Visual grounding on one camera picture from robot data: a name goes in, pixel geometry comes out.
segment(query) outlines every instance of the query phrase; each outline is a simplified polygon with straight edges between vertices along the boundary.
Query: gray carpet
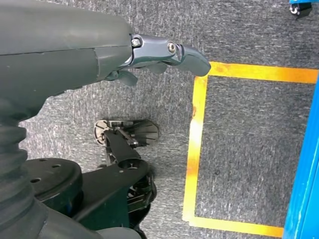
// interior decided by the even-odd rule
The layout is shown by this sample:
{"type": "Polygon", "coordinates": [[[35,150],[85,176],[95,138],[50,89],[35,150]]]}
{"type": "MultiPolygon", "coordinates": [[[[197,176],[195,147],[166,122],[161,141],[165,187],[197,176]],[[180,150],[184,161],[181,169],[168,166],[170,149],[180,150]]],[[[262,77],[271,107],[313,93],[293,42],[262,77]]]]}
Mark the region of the gray carpet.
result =
{"type": "MultiPolygon", "coordinates": [[[[121,15],[137,33],[171,37],[209,60],[315,68],[319,11],[295,21],[287,0],[57,0],[121,15]]],[[[94,170],[105,158],[94,122],[150,119],[158,143],[138,152],[156,169],[159,195],[143,223],[155,239],[259,239],[181,220],[194,77],[138,72],[135,87],[101,82],[48,99],[22,123],[29,158],[62,157],[94,170]]],[[[283,226],[314,86],[209,78],[198,216],[283,226]]]]}

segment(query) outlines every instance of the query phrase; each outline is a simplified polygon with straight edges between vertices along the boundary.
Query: yellow floor marking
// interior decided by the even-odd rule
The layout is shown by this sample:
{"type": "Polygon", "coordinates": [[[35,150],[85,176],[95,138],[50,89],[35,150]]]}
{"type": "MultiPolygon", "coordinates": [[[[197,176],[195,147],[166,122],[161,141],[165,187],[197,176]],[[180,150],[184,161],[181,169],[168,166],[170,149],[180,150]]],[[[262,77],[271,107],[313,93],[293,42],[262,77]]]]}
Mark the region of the yellow floor marking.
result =
{"type": "Polygon", "coordinates": [[[248,233],[280,238],[283,228],[253,223],[233,222],[226,220],[200,218],[195,216],[196,194],[200,167],[200,148],[208,76],[281,81],[293,83],[315,84],[318,70],[259,66],[244,64],[225,64],[210,62],[212,69],[204,77],[196,77],[193,93],[193,118],[190,122],[183,220],[190,226],[215,230],[248,233]]]}
{"type": "Polygon", "coordinates": [[[209,76],[315,84],[318,70],[210,62],[209,76]]]}
{"type": "Polygon", "coordinates": [[[237,233],[249,233],[276,238],[281,238],[283,232],[283,228],[280,227],[199,217],[194,217],[190,221],[190,225],[199,228],[209,228],[237,233]]]}
{"type": "Polygon", "coordinates": [[[196,192],[200,166],[203,123],[206,99],[208,77],[196,77],[193,93],[193,119],[188,143],[186,184],[184,196],[183,220],[189,221],[195,215],[196,192]]]}

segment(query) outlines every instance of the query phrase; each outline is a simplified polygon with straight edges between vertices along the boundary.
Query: bolt head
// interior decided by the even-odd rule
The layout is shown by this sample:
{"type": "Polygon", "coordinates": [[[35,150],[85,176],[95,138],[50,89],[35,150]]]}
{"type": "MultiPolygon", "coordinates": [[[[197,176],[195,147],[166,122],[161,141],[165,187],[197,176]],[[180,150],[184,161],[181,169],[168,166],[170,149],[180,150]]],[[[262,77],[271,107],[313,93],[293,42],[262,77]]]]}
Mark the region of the bolt head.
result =
{"type": "Polygon", "coordinates": [[[141,46],[141,41],[138,38],[134,38],[134,39],[132,40],[132,45],[133,47],[141,46]]]}
{"type": "Polygon", "coordinates": [[[176,48],[175,47],[175,44],[173,42],[169,42],[169,44],[167,45],[169,48],[169,52],[174,54],[176,50],[176,48]]]}

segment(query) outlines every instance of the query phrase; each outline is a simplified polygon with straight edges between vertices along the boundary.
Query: blue metal panel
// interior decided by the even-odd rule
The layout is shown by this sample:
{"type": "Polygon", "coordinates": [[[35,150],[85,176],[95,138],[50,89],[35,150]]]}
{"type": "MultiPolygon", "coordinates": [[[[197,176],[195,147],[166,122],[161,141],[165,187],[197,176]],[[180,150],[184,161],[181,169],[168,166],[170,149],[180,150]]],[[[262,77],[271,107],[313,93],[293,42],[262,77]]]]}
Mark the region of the blue metal panel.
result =
{"type": "Polygon", "coordinates": [[[319,2],[319,0],[290,0],[290,4],[293,4],[293,3],[305,3],[305,2],[319,2]]]}
{"type": "Polygon", "coordinates": [[[319,81],[293,187],[283,239],[319,239],[319,81]]]}

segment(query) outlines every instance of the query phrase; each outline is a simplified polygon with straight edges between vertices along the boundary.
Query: yellow tape square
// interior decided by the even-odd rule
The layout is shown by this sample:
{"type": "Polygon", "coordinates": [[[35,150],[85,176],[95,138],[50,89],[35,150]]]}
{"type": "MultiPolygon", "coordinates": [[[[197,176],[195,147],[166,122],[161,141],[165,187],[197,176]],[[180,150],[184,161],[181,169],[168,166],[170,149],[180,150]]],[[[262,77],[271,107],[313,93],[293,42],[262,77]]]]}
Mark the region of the yellow tape square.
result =
{"type": "Polygon", "coordinates": [[[234,77],[265,81],[315,84],[318,70],[274,66],[225,64],[210,62],[212,69],[204,77],[196,77],[193,93],[187,165],[184,196],[183,220],[190,226],[281,238],[283,228],[253,223],[234,222],[195,216],[196,194],[200,160],[202,132],[209,76],[234,77]]]}

